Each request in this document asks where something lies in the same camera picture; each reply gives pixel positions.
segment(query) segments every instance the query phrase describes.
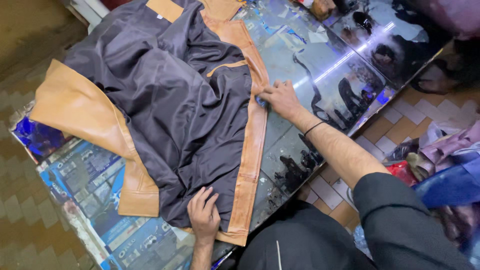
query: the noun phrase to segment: finger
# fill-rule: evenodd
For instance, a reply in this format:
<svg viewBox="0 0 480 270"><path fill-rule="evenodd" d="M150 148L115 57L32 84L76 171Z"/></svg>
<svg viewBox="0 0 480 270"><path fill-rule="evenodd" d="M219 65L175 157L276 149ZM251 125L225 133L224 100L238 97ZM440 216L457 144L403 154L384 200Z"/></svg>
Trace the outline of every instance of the finger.
<svg viewBox="0 0 480 270"><path fill-rule="evenodd" d="M193 196L193 198L190 200L190 202L192 203L192 210L195 210L196 206L197 206L197 200L198 198L204 193L205 191L205 187L203 186L198 192L197 194L195 194Z"/></svg>
<svg viewBox="0 0 480 270"><path fill-rule="evenodd" d="M262 93L265 92L265 93L272 94L274 91L275 91L275 88L267 86L263 89Z"/></svg>
<svg viewBox="0 0 480 270"><path fill-rule="evenodd" d="M285 85L286 85L287 87L293 88L292 80L286 80L286 81L285 81Z"/></svg>
<svg viewBox="0 0 480 270"><path fill-rule="evenodd" d="M266 101L270 102L270 98L272 97L272 94L262 92L262 93L258 94L257 96L259 98L263 99L263 100L266 100Z"/></svg>
<svg viewBox="0 0 480 270"><path fill-rule="evenodd" d="M278 88L281 84L282 84L282 81L280 81L279 79L276 79L273 82L273 87Z"/></svg>
<svg viewBox="0 0 480 270"><path fill-rule="evenodd" d="M212 209L212 218L215 225L220 224L220 214L218 213L218 208L216 207L215 204L213 205L213 209Z"/></svg>
<svg viewBox="0 0 480 270"><path fill-rule="evenodd" d="M197 206L194 209L195 211L203 211L205 206L205 200L207 200L208 196L210 196L212 191L213 191L213 188L209 187L207 190L205 190L205 192L202 195L200 195L200 197L198 197Z"/></svg>
<svg viewBox="0 0 480 270"><path fill-rule="evenodd" d="M218 193L215 193L208 201L205 203L204 213L212 214L213 206L215 205L215 201L218 199Z"/></svg>

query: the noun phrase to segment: cloth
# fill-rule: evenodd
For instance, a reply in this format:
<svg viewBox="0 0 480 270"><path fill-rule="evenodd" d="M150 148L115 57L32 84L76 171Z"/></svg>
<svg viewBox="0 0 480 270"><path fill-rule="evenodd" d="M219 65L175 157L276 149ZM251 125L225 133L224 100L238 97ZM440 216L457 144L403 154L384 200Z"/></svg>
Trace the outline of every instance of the cloth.
<svg viewBox="0 0 480 270"><path fill-rule="evenodd" d="M243 21L228 22L241 5L134 0L52 62L31 118L127 160L119 214L188 227L188 202L212 186L217 238L245 244L268 76Z"/></svg>
<svg viewBox="0 0 480 270"><path fill-rule="evenodd" d="M279 262L281 269L305 270L472 268L415 192L396 177L365 175L353 199L373 262L338 222L308 203L294 202L285 216L252 239L238 269L277 270Z"/></svg>

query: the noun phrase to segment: black sleeve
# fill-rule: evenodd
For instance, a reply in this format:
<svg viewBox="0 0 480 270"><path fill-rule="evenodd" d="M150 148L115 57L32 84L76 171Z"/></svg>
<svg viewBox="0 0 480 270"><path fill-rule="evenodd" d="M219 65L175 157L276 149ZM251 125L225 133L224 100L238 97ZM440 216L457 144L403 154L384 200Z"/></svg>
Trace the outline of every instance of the black sleeve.
<svg viewBox="0 0 480 270"><path fill-rule="evenodd" d="M378 269L472 269L415 192L395 176L363 176L353 200Z"/></svg>

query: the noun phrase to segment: black clothing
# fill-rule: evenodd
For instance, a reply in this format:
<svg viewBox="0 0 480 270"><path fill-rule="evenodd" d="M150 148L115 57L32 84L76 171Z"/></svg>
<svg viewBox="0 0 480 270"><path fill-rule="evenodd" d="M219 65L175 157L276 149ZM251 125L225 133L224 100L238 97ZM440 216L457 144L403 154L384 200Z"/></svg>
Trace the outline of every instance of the black clothing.
<svg viewBox="0 0 480 270"><path fill-rule="evenodd" d="M239 270L471 269L415 192L386 173L360 179L353 192L374 262L334 219L302 201L250 242Z"/></svg>

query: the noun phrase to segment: tiled floor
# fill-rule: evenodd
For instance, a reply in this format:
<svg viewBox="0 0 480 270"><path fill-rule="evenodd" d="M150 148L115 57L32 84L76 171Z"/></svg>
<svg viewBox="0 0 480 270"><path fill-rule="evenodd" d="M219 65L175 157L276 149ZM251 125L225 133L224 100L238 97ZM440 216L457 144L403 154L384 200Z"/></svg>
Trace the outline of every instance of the tiled floor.
<svg viewBox="0 0 480 270"><path fill-rule="evenodd" d="M33 161L8 131L9 117L34 98L49 61L0 82L0 270L95 268L50 200Z"/></svg>
<svg viewBox="0 0 480 270"><path fill-rule="evenodd" d="M420 137L432 121L456 119L474 113L476 103L469 95L427 95L404 89L390 105L380 112L380 117L366 123L368 126L356 142L378 160L385 157L400 143ZM348 186L330 166L309 182L311 187L307 202L337 220L348 231L359 224L359 215Z"/></svg>

